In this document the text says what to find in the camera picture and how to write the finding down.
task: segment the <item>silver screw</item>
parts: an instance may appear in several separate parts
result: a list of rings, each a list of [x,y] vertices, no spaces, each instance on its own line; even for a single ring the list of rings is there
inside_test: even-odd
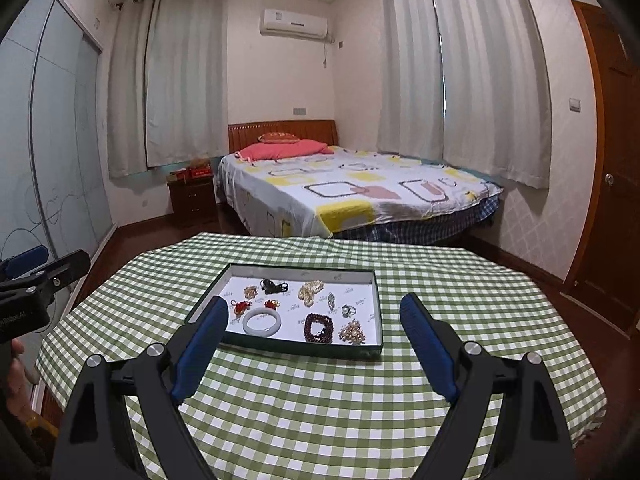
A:
[[[100,364],[101,361],[102,361],[102,356],[100,354],[93,354],[86,359],[86,364],[90,368],[95,368],[97,367],[97,365]]]
[[[465,352],[469,355],[480,355],[482,347],[475,341],[467,341],[465,343]]]
[[[527,361],[532,365],[539,365],[542,362],[542,357],[536,352],[529,352],[527,353]]]
[[[146,353],[151,355],[151,357],[159,356],[162,352],[164,352],[164,345],[162,343],[153,343],[146,349]]]

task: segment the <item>wooden floor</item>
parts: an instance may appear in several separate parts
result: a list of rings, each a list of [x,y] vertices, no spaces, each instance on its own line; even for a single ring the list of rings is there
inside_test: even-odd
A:
[[[117,229],[84,282],[78,303],[138,254],[174,244],[199,232],[247,234],[238,216],[228,206],[220,206],[218,220],[206,224],[178,227],[169,217],[164,217]],[[488,250],[474,238],[463,239],[460,245],[500,264],[527,271],[521,260],[501,251]],[[616,444],[618,433],[631,413],[640,407],[640,333],[636,332],[631,340],[626,339],[562,296],[557,278],[540,269],[529,269],[529,274],[574,332],[607,394],[607,415],[602,427],[575,449],[578,478],[588,480]],[[62,410],[48,390],[42,414],[53,424],[60,424]]]

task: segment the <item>red charm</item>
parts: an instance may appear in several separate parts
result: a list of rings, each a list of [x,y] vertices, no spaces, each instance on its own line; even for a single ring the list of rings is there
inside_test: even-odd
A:
[[[242,314],[249,309],[250,305],[251,301],[241,301],[240,303],[236,303],[235,301],[231,302],[231,306],[234,308],[234,314],[236,314],[237,317],[242,316]]]

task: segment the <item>light switch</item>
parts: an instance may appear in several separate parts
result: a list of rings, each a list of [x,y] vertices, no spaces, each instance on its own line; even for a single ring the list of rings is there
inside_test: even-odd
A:
[[[569,98],[569,110],[580,113],[580,99]]]

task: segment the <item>person's hand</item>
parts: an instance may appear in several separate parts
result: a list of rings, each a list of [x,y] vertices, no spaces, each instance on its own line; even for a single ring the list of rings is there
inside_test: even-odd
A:
[[[19,339],[11,341],[11,350],[15,356],[24,353],[24,345]],[[26,378],[24,377],[24,366],[17,358],[11,361],[9,374],[6,383],[10,392],[6,400],[6,408],[12,415],[15,415],[21,422],[27,422],[33,415],[29,396],[27,395]]]

